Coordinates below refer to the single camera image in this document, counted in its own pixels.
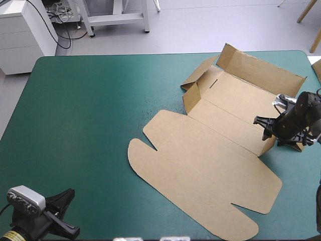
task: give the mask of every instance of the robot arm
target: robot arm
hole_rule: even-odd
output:
[[[266,140],[274,135],[279,145],[321,144],[321,96],[318,92],[302,92],[298,99],[279,94],[272,104],[280,116],[257,116],[254,119],[254,124],[264,127],[262,139]],[[281,113],[277,106],[283,108],[284,112]]]

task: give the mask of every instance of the cabinet drawer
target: cabinet drawer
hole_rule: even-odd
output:
[[[0,34],[0,49],[11,49],[37,45],[37,41],[31,32]]]
[[[30,31],[23,16],[0,18],[0,34]]]
[[[42,56],[39,46],[1,49],[0,68],[5,74],[28,73]]]

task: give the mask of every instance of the white floor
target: white floor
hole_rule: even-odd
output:
[[[112,0],[87,0],[92,15],[108,14]],[[58,47],[57,55],[109,55],[220,52],[230,43],[242,51],[302,50],[314,54],[311,44],[321,27],[321,3],[317,3],[301,24],[296,19],[309,0],[160,0],[162,11],[148,0],[150,33],[143,24],[95,28],[95,37],[73,42],[72,48]],[[141,9],[140,0],[130,0],[128,12]],[[73,37],[85,32],[75,25]],[[28,74],[5,76],[0,71],[0,137],[28,80]]]

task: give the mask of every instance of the green table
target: green table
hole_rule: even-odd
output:
[[[26,185],[45,196],[71,187],[76,198],[65,220],[81,227],[81,239],[215,238],[132,171],[127,147],[132,138],[148,142],[142,128],[160,109],[184,113],[180,84],[216,54],[41,58],[0,141],[0,206],[13,186]],[[301,91],[320,87],[303,52],[250,54],[307,76]],[[262,161],[283,187],[269,214],[241,208],[259,224],[255,238],[317,235],[321,146],[303,153],[273,148]],[[1,233],[11,213],[0,217]]]

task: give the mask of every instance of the cardboard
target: cardboard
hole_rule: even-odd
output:
[[[275,137],[263,141],[264,129],[253,125],[254,118],[278,117],[271,104],[275,96],[284,93],[294,97],[305,78],[228,44],[217,61],[221,68],[211,64],[216,58],[205,60],[182,84],[187,90],[183,96],[185,110],[188,116],[261,156],[273,147]]]
[[[211,233],[252,238],[257,224],[232,203],[268,213],[282,186],[258,158],[275,138],[262,141],[263,128],[253,120],[277,117],[275,95],[295,96],[304,81],[226,44],[181,86],[188,115],[161,110],[143,129],[156,150],[133,139],[130,165]]]
[[[321,59],[319,61],[316,61],[314,64],[312,64],[312,68],[317,76],[317,79],[321,83]]]
[[[161,110],[144,127],[156,150],[131,140],[133,170],[211,233],[247,240],[257,224],[232,205],[268,213],[282,186],[254,154],[183,114]]]

